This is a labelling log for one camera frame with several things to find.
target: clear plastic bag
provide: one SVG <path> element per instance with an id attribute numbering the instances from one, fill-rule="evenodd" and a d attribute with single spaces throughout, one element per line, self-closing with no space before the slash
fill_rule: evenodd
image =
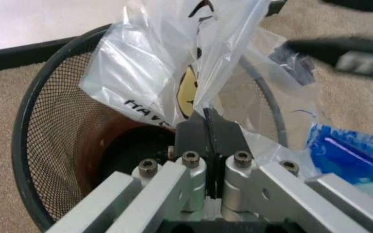
<path id="1" fill-rule="evenodd" d="M 260 165 L 292 159 L 302 177 L 311 176 L 312 162 L 285 148 L 303 149 L 316 121 L 310 84 L 296 79 L 311 67 L 293 68 L 297 55 L 277 50 L 285 39 L 257 27 L 269 3 L 132 0 L 80 87 L 133 120 L 167 127 L 214 108 L 242 126 Z M 272 54 L 285 59 L 275 62 Z"/>
<path id="2" fill-rule="evenodd" d="M 251 133 L 260 133 L 282 146 L 303 150 L 310 126 L 317 123 L 315 83 L 302 85 L 299 77 L 311 77 L 311 66 L 300 66 L 298 69 L 283 69 L 269 58 L 278 48 L 293 64 L 300 64 L 298 54 L 283 47 L 285 39 L 264 29 L 258 28 L 253 41 L 246 46 L 239 65 L 230 76 L 223 80 L 218 75 L 218 67 L 200 73 L 194 109 L 201 112 L 203 108 L 215 108 L 225 119 L 238 122 Z M 262 95 L 257 95 L 254 85 L 261 88 Z M 267 99 L 269 109 L 262 103 Z M 266 133 L 263 128 L 271 125 L 274 119 L 278 129 L 276 136 Z"/>
<path id="3" fill-rule="evenodd" d="M 224 56 L 217 72 L 227 78 L 269 3 L 131 0 L 96 48 L 80 87 L 133 120 L 175 127 L 192 112 L 195 90 L 183 90 L 183 83 L 206 75 L 208 65 L 197 60 L 212 67 L 218 59 L 208 56 Z"/>

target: mesh wastebasket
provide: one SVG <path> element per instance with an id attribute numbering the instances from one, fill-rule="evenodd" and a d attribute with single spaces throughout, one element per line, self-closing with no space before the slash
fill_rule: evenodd
<path id="1" fill-rule="evenodd" d="M 174 142 L 173 132 L 134 122 L 79 89 L 91 53 L 108 27 L 90 31 L 54 54 L 31 83 L 17 114 L 15 180 L 42 231 L 114 170 L 129 173 L 145 157 L 164 163 Z M 286 145 L 279 108 L 263 79 L 255 81 L 254 93 L 271 117 L 261 133 Z"/>

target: hex socket screw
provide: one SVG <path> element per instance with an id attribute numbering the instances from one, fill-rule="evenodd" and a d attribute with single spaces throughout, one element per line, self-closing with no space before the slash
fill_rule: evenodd
<path id="1" fill-rule="evenodd" d="M 297 165 L 297 163 L 291 160 L 282 160 L 279 162 L 279 164 L 283 166 L 286 170 L 291 172 L 293 175 L 298 176 L 299 166 Z"/>
<path id="2" fill-rule="evenodd" d="M 138 169 L 142 177 L 150 178 L 157 173 L 158 163 L 154 159 L 144 159 L 140 161 Z"/>
<path id="3" fill-rule="evenodd" d="M 200 155 L 193 150 L 185 151 L 182 154 L 182 164 L 188 168 L 198 167 L 200 164 Z"/>
<path id="4" fill-rule="evenodd" d="M 237 167 L 246 168 L 251 165 L 253 157 L 247 151 L 239 150 L 234 153 L 234 162 Z"/>

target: beige carpet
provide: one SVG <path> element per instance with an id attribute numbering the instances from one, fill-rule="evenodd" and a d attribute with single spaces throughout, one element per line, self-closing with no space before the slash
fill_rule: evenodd
<path id="1" fill-rule="evenodd" d="M 372 35 L 373 14 L 318 3 L 288 0 L 263 27 L 287 38 Z M 373 133 L 373 82 L 335 74 L 316 64 L 318 93 L 336 127 Z M 0 71 L 0 232 L 37 232 L 17 193 L 11 168 L 11 133 L 20 101 L 42 64 Z"/>

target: smiley face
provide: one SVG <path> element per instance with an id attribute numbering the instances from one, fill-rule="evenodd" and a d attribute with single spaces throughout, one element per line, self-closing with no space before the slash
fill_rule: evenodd
<path id="1" fill-rule="evenodd" d="M 197 92 L 197 78 L 191 66 L 188 66 L 179 84 L 176 98 L 178 106 L 185 119 L 188 119 L 194 111 L 194 98 Z"/>

